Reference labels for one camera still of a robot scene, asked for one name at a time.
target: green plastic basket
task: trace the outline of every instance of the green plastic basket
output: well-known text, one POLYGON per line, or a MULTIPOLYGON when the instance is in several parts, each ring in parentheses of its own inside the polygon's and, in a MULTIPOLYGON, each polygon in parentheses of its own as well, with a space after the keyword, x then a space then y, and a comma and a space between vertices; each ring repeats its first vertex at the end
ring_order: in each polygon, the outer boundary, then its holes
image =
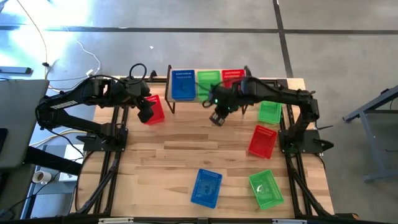
POLYGON ((201 101, 208 99, 211 84, 221 82, 220 71, 200 71, 198 72, 198 97, 201 101))
POLYGON ((249 176, 249 181, 260 209, 271 208, 284 202, 271 170, 253 174, 249 176))
POLYGON ((282 111, 282 103, 274 103, 263 101, 260 104, 259 121, 270 124, 277 124, 280 122, 280 112, 282 111))

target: white cable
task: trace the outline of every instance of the white cable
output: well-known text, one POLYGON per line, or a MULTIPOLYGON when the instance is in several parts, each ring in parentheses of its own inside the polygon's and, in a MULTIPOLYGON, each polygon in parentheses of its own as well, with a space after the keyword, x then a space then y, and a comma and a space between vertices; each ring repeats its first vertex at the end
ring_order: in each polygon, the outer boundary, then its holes
MULTIPOLYGON (((31 18, 31 16, 29 15, 29 13, 27 13, 27 11, 26 11, 26 9, 24 8, 24 6, 19 2, 19 0, 17 0, 17 2, 18 2, 18 4, 21 6, 21 8, 25 11, 25 13, 26 13, 27 17, 29 17, 30 21, 32 21, 33 25, 35 25, 37 31, 38 31, 39 34, 40 34, 40 37, 42 38, 43 45, 44 45, 44 51, 45 51, 45 63, 47 63, 47 59, 48 59, 48 57, 47 57, 47 46, 46 46, 46 44, 45 44, 43 35, 42 35, 42 33, 40 32, 40 29, 37 27, 35 21, 33 21, 33 19, 31 18)), ((45 67, 44 67, 44 77, 46 77, 46 76, 47 76, 47 67, 45 66, 45 67)))
MULTIPOLYGON (((66 26, 63 26, 63 28, 65 28, 68 32, 70 32, 69 29, 68 29, 66 26)), ((83 44, 81 44, 81 43, 79 42, 79 40, 77 40, 76 37, 75 37, 73 34, 72 34, 72 37, 75 39, 76 43, 78 43, 78 44, 80 45, 81 49, 82 49, 84 52, 86 52, 86 53, 88 53, 89 55, 93 56, 93 57, 95 58, 95 60, 97 60, 97 62, 98 62, 98 68, 97 68, 97 71, 95 71, 95 73, 94 73, 94 75, 96 75, 96 74, 99 72, 99 70, 101 70, 101 62, 100 62, 100 60, 98 60, 98 58, 97 58, 97 56, 96 56, 95 54, 93 54, 93 53, 87 51, 87 50, 83 47, 83 44)))
MULTIPOLYGON (((31 18, 31 16, 30 16, 29 13, 26 11, 25 7, 21 4, 21 2, 19 2, 19 0, 17 0, 17 2, 18 2, 18 4, 21 6, 21 8, 25 11, 27 17, 30 19, 30 21, 32 21, 33 25, 36 27, 37 31, 39 32, 40 37, 42 38, 43 45, 44 45, 45 63, 48 63, 48 62, 47 62, 47 60, 48 60, 47 46, 46 46, 46 44, 45 44, 43 35, 42 35, 42 33, 41 33, 39 27, 37 27, 36 23, 35 23, 34 20, 31 18)), ((95 73, 94 73, 94 75, 96 75, 96 74, 101 70, 101 62, 100 62, 100 60, 98 60, 98 58, 97 58, 97 56, 96 56, 95 54, 93 54, 93 53, 87 51, 87 50, 83 47, 83 45, 76 39, 75 36, 73 36, 73 38, 74 38, 75 41, 80 45, 81 49, 82 49, 84 52, 86 52, 86 53, 88 53, 88 54, 94 56, 95 60, 98 62, 97 71, 95 71, 95 73)), ((44 79, 47 79, 47 75, 49 74, 49 72, 50 72, 50 70, 47 70, 47 67, 44 66, 44 79)), ((58 90, 58 89, 52 87, 51 85, 49 85, 49 89, 51 89, 51 90, 53 90, 53 91, 56 91, 57 93, 60 92, 60 90, 58 90)))

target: basket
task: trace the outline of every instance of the basket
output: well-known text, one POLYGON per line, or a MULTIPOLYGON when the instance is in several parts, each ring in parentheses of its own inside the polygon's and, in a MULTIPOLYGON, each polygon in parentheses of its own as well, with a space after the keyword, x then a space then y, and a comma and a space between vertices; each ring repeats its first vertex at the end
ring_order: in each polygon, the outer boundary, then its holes
POLYGON ((277 124, 280 122, 281 111, 282 103, 263 101, 260 104, 259 121, 277 124))
POLYGON ((151 106, 154 115, 147 122, 145 122, 145 124, 151 125, 164 121, 164 112, 159 95, 148 96, 145 97, 145 99, 150 102, 155 102, 155 104, 151 106))
POLYGON ((223 70, 221 72, 223 77, 224 87, 231 88, 232 83, 236 81, 240 81, 244 78, 244 70, 237 69, 237 70, 223 70))
POLYGON ((172 98, 178 101, 192 101, 196 95, 195 71, 172 71, 172 98))
POLYGON ((193 188, 191 202, 215 208, 223 176, 212 171, 199 169, 193 188))
POLYGON ((282 204, 284 198, 271 170, 249 176, 249 181, 261 209, 282 204))
POLYGON ((251 138, 249 153, 270 159, 274 150, 276 136, 276 131, 257 125, 251 138))
POLYGON ((220 71, 200 71, 198 72, 198 97, 201 101, 208 99, 211 85, 221 82, 220 71))

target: wooden table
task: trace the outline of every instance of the wooden table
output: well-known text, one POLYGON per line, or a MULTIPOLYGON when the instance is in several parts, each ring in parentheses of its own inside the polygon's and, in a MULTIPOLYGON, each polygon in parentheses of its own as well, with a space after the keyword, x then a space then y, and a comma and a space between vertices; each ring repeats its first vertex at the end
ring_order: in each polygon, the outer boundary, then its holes
MULTIPOLYGON (((287 82, 291 89, 305 89, 303 79, 291 78, 287 82)), ((172 114, 164 100, 165 84, 153 83, 150 88, 152 94, 160 95, 165 121, 152 126, 142 124, 137 117, 138 110, 130 109, 127 122, 129 137, 122 153, 112 216, 294 217, 285 158, 278 141, 270 160, 246 155, 257 124, 276 131, 280 129, 279 124, 257 121, 259 105, 249 106, 245 115, 240 111, 229 115, 223 127, 217 127, 208 119, 214 108, 205 109, 199 103, 177 103, 176 112, 172 114), (215 209, 190 201, 199 168, 223 175, 215 209), (285 202, 260 210, 248 176, 266 169, 274 173, 285 202)), ((296 106, 293 111, 295 117, 300 113, 296 106)), ((94 121, 110 122, 112 113, 112 108, 97 108, 94 121)), ((103 152, 95 152, 83 168, 78 186, 79 206, 98 185, 103 156, 103 152)), ((309 189, 328 212, 334 213, 321 161, 311 154, 302 156, 309 189)), ((299 187, 297 189, 300 208, 304 212, 302 193, 299 187)), ((103 205, 106 197, 107 193, 104 194, 103 205)))

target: red basket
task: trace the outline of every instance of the red basket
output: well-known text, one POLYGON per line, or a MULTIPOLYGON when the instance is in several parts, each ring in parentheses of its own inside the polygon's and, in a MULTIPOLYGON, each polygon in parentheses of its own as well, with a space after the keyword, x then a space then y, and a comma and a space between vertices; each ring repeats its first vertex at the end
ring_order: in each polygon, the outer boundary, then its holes
POLYGON ((231 88, 232 83, 236 81, 240 81, 244 77, 244 70, 237 69, 237 70, 223 70, 222 72, 223 81, 229 80, 224 82, 224 87, 231 88))
POLYGON ((145 124, 155 124, 158 122, 164 121, 164 113, 163 113, 163 108, 162 108, 162 103, 160 102, 159 95, 154 95, 154 96, 148 96, 145 97, 147 101, 150 102, 155 102, 154 105, 151 106, 152 111, 154 112, 154 115, 149 119, 149 121, 145 122, 145 124))
POLYGON ((276 131, 257 125, 251 138, 249 152, 270 159, 274 150, 276 135, 276 131))

